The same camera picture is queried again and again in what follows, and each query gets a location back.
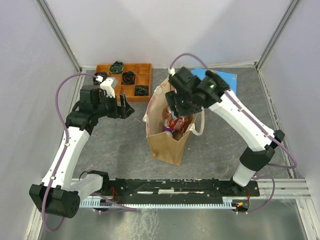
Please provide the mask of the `red cola can front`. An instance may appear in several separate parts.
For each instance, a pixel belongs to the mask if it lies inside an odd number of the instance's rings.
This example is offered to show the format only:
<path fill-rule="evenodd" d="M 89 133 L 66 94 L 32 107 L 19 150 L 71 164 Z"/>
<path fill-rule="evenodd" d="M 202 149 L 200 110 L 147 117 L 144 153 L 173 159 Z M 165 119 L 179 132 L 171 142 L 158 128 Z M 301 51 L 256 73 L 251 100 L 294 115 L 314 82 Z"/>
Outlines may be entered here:
<path fill-rule="evenodd" d="M 175 131 L 183 125 L 189 125 L 189 117 L 188 116 L 174 118 L 175 115 L 172 113 L 169 106 L 167 107 L 166 112 L 167 112 L 167 116 L 168 116 L 168 124 Z"/>

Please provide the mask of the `red cola can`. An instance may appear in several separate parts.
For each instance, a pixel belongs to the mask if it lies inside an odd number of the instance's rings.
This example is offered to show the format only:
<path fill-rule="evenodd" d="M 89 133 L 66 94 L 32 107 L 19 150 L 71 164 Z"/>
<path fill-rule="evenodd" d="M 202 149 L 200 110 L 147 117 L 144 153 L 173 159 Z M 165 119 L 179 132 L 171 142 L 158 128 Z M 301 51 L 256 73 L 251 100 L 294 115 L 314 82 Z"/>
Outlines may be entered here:
<path fill-rule="evenodd" d="M 167 112 L 167 116 L 168 116 L 168 124 L 175 131 L 183 125 L 189 125 L 189 117 L 188 116 L 174 118 L 175 115 L 172 113 L 169 106 L 167 107 L 166 112 Z"/>
<path fill-rule="evenodd" d="M 176 130 L 177 133 L 183 134 L 186 132 L 188 125 L 182 125 L 179 129 Z"/>

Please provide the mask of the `purple Fanta can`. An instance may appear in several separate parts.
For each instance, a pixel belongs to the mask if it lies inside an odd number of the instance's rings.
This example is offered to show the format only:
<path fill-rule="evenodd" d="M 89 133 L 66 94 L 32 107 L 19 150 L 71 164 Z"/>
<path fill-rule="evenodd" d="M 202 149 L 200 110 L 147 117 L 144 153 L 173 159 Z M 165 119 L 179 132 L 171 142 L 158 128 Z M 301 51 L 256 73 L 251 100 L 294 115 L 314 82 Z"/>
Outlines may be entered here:
<path fill-rule="evenodd" d="M 171 133 L 174 133 L 175 130 L 169 126 L 168 120 L 169 120 L 168 118 L 164 120 L 164 122 L 163 122 L 163 130 L 171 132 Z"/>

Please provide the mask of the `brown canvas tote bag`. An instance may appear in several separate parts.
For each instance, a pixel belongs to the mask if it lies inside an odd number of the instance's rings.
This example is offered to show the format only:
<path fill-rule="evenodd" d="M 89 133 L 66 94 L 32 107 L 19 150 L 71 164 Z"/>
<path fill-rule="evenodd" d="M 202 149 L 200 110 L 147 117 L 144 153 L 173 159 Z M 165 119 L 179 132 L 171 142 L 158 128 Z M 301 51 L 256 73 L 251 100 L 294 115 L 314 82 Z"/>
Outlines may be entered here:
<path fill-rule="evenodd" d="M 151 149 L 151 157 L 157 160 L 179 166 L 182 161 L 185 145 L 189 135 L 196 136 L 203 134 L 205 127 L 205 112 L 202 111 L 200 129 L 196 130 L 196 118 L 198 114 L 193 114 L 188 120 L 188 126 L 184 133 L 175 133 L 172 137 L 165 133 L 164 121 L 168 103 L 165 93 L 172 91 L 173 87 L 169 80 L 165 79 L 156 87 L 147 105 L 143 117 L 145 122 L 146 138 Z"/>

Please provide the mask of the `purple soda can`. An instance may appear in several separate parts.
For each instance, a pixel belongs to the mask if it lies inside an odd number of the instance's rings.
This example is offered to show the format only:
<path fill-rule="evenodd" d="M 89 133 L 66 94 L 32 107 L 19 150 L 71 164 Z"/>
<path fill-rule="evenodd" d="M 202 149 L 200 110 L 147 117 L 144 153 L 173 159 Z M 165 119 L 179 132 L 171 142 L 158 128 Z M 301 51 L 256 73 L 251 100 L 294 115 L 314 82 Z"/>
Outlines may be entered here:
<path fill-rule="evenodd" d="M 167 134 L 171 138 L 173 137 L 173 133 L 170 131 L 165 130 L 164 133 Z"/>

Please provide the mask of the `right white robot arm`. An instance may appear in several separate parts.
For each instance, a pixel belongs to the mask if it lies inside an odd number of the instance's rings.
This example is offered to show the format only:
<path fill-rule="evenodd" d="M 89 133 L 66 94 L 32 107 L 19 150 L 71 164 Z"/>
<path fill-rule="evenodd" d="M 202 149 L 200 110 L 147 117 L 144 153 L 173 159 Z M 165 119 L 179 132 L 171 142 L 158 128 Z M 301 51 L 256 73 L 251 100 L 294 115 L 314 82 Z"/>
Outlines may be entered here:
<path fill-rule="evenodd" d="M 216 73 L 206 70 L 199 79 L 186 67 L 168 71 L 168 83 L 174 88 L 165 97 L 175 117 L 187 117 L 209 109 L 225 120 L 247 143 L 240 164 L 229 183 L 231 193 L 242 195 L 256 172 L 269 164 L 285 134 L 273 130 L 255 117 L 237 98 L 230 86 Z"/>

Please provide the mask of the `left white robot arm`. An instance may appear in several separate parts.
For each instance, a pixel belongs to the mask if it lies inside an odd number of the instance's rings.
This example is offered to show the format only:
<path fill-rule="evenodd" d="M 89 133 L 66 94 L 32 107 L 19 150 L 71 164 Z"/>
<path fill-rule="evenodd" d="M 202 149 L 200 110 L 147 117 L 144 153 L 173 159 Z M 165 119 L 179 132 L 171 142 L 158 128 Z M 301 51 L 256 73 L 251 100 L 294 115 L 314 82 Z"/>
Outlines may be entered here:
<path fill-rule="evenodd" d="M 79 100 L 64 121 L 64 134 L 54 161 L 40 184 L 32 184 L 29 195 L 42 215 L 73 218 L 80 203 L 97 192 L 106 195 L 111 189 L 106 172 L 91 170 L 87 176 L 72 183 L 80 153 L 99 119 L 126 119 L 134 113 L 126 95 L 112 97 L 97 85 L 85 85 Z"/>

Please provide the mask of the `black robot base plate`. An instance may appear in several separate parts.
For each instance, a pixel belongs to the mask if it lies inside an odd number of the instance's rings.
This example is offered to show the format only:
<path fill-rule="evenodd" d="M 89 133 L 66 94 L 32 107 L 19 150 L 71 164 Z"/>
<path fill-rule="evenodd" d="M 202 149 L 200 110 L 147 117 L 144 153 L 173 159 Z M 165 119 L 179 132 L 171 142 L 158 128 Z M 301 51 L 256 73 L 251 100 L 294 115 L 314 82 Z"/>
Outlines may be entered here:
<path fill-rule="evenodd" d="M 97 191 L 115 197 L 121 204 L 221 204 L 223 197 L 259 197 L 258 183 L 251 180 L 242 187 L 232 180 L 209 179 L 125 179 L 102 183 Z"/>

